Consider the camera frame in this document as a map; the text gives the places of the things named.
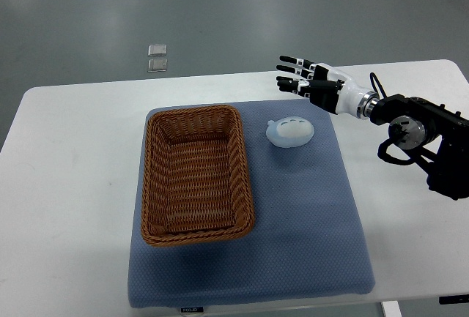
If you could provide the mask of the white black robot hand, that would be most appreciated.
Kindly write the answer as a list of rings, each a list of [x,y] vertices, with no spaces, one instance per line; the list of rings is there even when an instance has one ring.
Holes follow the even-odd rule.
[[[276,69],[294,77],[278,76],[278,89],[304,97],[324,111],[368,119],[379,101],[376,91],[359,86],[354,78],[335,67],[290,56],[280,56],[279,60]]]

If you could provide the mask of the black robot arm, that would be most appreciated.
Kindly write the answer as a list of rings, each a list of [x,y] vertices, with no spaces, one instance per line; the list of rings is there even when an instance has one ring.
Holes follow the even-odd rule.
[[[420,97],[395,94],[366,109],[371,123],[388,125],[377,156],[395,165],[418,165],[431,191],[455,201],[468,197],[468,120]]]

